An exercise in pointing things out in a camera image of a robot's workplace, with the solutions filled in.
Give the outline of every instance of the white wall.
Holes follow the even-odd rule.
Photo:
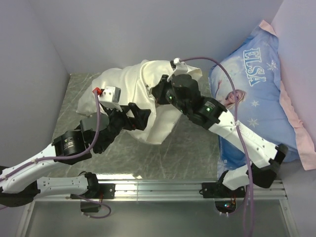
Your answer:
[[[68,74],[27,0],[0,1],[0,165],[36,154],[52,138]],[[0,211],[15,236],[24,207]]]
[[[279,37],[282,81],[316,144],[315,12],[314,0],[284,0],[272,26]]]
[[[272,26],[279,36],[282,80],[316,144],[315,12],[314,0],[284,0]],[[315,236],[316,171],[304,171],[300,162],[294,162],[282,165],[281,177],[300,236]]]
[[[29,0],[68,72],[143,59],[223,59],[282,0]],[[195,63],[208,70],[208,62]]]

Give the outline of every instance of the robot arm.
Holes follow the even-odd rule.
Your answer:
[[[107,86],[97,89],[98,96],[102,95],[100,105],[107,112],[100,115],[99,135],[93,146],[94,153],[102,153],[119,135],[122,129],[144,130],[150,110],[141,110],[134,103],[126,106],[118,104],[120,89]],[[126,115],[131,111],[133,117]],[[99,183],[95,174],[70,178],[43,177],[51,171],[73,165],[92,157],[90,152],[82,154],[92,143],[97,130],[97,114],[82,119],[80,125],[65,132],[54,139],[44,150],[26,161],[13,166],[0,166],[0,204],[14,207],[32,202],[34,199],[50,195],[75,194],[85,198],[97,198],[99,195]]]
[[[201,96],[197,81],[190,75],[184,74],[185,65],[181,65],[180,62],[175,63],[177,65],[171,62],[171,65],[177,67],[173,75],[162,75],[160,83],[152,89],[156,102],[160,105],[173,105],[193,123],[224,137],[243,151],[233,115],[217,100]],[[104,152],[122,129],[144,130],[146,128],[151,111],[141,110],[134,103],[120,105],[119,88],[106,86],[104,89],[97,89],[96,93],[101,98],[100,105],[107,115],[101,115],[100,132],[93,147],[94,153]],[[133,117],[127,116],[130,111]],[[97,116],[93,114],[81,120],[76,129],[67,131],[56,138],[52,144],[34,157],[14,167],[0,167],[0,204],[10,207],[21,206],[40,197],[69,193],[83,195],[86,198],[97,197],[100,187],[95,174],[87,173],[73,178],[43,177],[54,169],[89,159],[92,157],[91,153],[71,159],[37,162],[37,159],[42,157],[68,157],[83,152],[95,136],[96,120]],[[277,176],[287,147],[282,144],[276,146],[243,124],[239,126],[252,160],[254,184],[268,188]],[[17,169],[19,169],[18,172],[8,175]],[[236,170],[224,172],[212,192],[217,197],[227,197],[237,188],[247,184],[249,184],[249,178],[247,165],[245,165]]]
[[[171,64],[177,68],[185,67],[179,61]],[[218,134],[243,151],[232,113],[214,98],[201,96],[198,83],[189,75],[174,74],[171,80],[170,76],[163,75],[159,85],[153,89],[153,95],[159,104],[172,104],[193,123]],[[259,187],[269,188],[277,177],[288,148],[283,144],[276,146],[238,123],[252,161],[253,182]],[[248,184],[248,168],[245,165],[224,172],[213,192],[215,196],[227,197],[227,194]]]

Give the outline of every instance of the cable clip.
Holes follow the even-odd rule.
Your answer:
[[[237,120],[237,121],[235,122],[235,126],[237,127],[237,126],[239,126],[239,125],[240,125],[240,121]]]
[[[185,62],[181,62],[180,58],[173,59],[173,64],[176,66],[176,68],[173,70],[173,72],[168,76],[167,82],[169,82],[172,78],[172,75],[179,75],[179,74],[186,74],[188,73],[188,66]]]
[[[38,163],[38,159],[32,159],[31,162],[34,163],[34,164],[37,164]]]

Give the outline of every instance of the marble floor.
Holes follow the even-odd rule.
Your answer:
[[[74,129],[84,116],[76,113],[79,98],[100,74],[72,74],[59,113],[53,137]],[[207,73],[200,80],[202,95],[210,96]],[[102,154],[50,177],[77,176],[81,171],[104,174],[109,179],[216,179],[219,156],[217,135],[191,123],[182,116],[161,145],[136,141],[127,132],[121,134]]]

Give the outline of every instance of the white cloth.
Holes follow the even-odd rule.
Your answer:
[[[162,75],[170,75],[173,69],[169,61],[147,61],[126,67],[124,69],[112,68],[103,72],[79,99],[77,113],[90,115],[96,112],[92,90],[96,87],[115,86],[121,89],[119,104],[135,103],[140,109],[150,109],[151,113],[144,131],[128,131],[135,139],[149,143],[161,144],[172,131],[180,118],[181,112],[172,105],[155,104],[151,89],[155,87]],[[187,74],[199,80],[202,72],[199,68],[188,66]]]

